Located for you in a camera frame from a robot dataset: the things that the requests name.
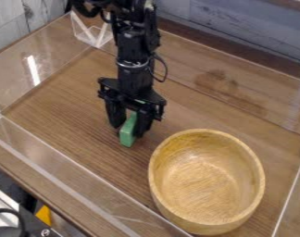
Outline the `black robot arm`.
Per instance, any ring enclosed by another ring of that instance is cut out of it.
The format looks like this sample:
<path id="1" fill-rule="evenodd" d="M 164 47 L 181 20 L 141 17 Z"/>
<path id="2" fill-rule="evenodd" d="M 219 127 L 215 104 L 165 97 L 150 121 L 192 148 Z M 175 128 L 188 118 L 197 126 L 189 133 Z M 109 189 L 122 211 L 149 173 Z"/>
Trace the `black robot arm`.
<path id="1" fill-rule="evenodd" d="M 155 89 L 161 39 L 157 4 L 155 0 L 70 0 L 70 3 L 84 17 L 101 17 L 112 26 L 118 77 L 98 79 L 98 97 L 105 100 L 113 128 L 124 126 L 128 111 L 137 113 L 133 135 L 141 138 L 153 122 L 163 119 L 168 105 Z"/>

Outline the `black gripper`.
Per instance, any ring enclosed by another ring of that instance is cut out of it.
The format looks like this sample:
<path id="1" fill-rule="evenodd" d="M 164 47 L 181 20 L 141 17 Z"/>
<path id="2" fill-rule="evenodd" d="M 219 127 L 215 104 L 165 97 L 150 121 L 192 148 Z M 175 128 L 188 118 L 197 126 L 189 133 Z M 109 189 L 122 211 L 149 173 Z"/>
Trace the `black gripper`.
<path id="1" fill-rule="evenodd" d="M 105 100 L 109 123 L 118 129 L 126 120 L 126 111 L 137 112 L 134 135 L 141 138 L 150 130 L 153 120 L 163 120 L 167 99 L 155 89 L 156 63 L 141 65 L 118 64 L 118 77 L 101 77 L 98 97 Z"/>

